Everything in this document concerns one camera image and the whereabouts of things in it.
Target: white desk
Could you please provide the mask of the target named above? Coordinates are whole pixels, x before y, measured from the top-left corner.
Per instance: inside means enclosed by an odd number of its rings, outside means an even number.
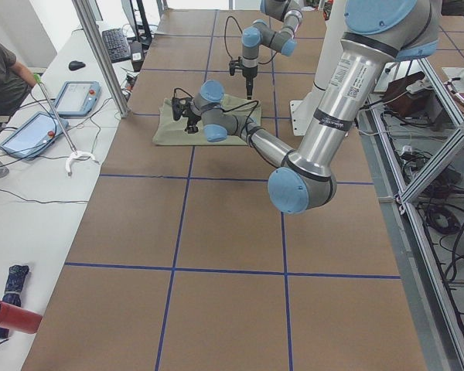
[[[100,30],[108,29],[100,23]],[[77,71],[67,68],[71,60],[80,60],[86,67]],[[130,61],[114,65],[120,83],[125,79],[126,71],[132,70]],[[98,68],[97,62],[82,31],[73,32],[67,44],[62,48],[48,70],[43,82],[52,97],[60,91],[67,80],[96,80],[101,84],[101,96],[94,111],[109,98],[110,91]],[[43,98],[38,87],[33,89],[36,99]],[[10,120],[9,126],[18,127],[41,107],[34,105],[18,111]],[[94,117],[102,127],[98,136],[94,155],[102,163],[110,148],[117,130],[119,115],[111,100]],[[69,120],[75,126],[82,120]],[[98,129],[89,121],[84,128],[74,128],[70,135],[80,150],[91,151]],[[0,135],[3,141],[10,131]],[[72,151],[65,137],[58,138],[43,155],[49,157],[68,156]],[[0,157],[5,164],[14,158]],[[100,165],[91,160],[75,162],[73,174],[67,176],[65,158],[49,160],[38,158],[33,161],[21,161],[9,166],[10,173],[0,179],[0,189],[7,189],[27,199],[38,200],[89,200],[100,173]],[[9,267],[14,264],[27,264],[31,273],[26,279],[21,295],[22,306],[30,311],[43,314],[55,287],[63,262],[70,249],[77,227],[84,214],[86,205],[25,203],[14,196],[0,192],[0,299],[3,295]],[[11,332],[8,342],[0,345],[0,371],[20,370],[34,340],[34,335]]]

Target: tablet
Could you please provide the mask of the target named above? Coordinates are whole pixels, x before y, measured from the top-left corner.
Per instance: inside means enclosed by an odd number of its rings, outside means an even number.
[[[67,128],[69,123],[62,120]],[[44,112],[37,112],[0,144],[0,149],[16,158],[33,159],[62,134],[59,122]]]
[[[55,99],[55,109],[61,117],[84,117],[93,109],[100,95],[96,81],[67,81]]]

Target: sticker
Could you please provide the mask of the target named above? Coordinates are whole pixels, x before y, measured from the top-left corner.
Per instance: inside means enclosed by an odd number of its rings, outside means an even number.
[[[363,100],[374,83],[376,67],[342,58],[330,81],[330,86],[342,90],[342,95],[352,100]]]
[[[350,60],[342,58],[339,61],[339,65],[335,69],[335,72],[333,73],[332,79],[330,80],[330,85],[336,88],[340,88],[340,86],[343,84],[343,81],[346,79],[347,72],[351,66],[352,62]]]
[[[373,72],[374,67],[368,66],[366,64],[360,64],[357,67],[356,76],[352,84],[349,86],[349,90],[344,94],[344,96],[348,98],[352,98],[354,100],[360,99],[360,93],[366,92],[368,85],[373,80]]]

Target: keyboard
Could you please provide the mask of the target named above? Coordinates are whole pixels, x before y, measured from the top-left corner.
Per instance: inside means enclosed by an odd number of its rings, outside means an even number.
[[[112,63],[131,59],[131,50],[122,29],[107,29],[101,33],[101,38]]]

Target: computer mouse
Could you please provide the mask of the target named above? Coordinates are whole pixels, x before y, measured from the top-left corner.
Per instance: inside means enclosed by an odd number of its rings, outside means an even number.
[[[86,66],[85,62],[80,62],[79,60],[73,60],[69,63],[69,70],[75,71]]]

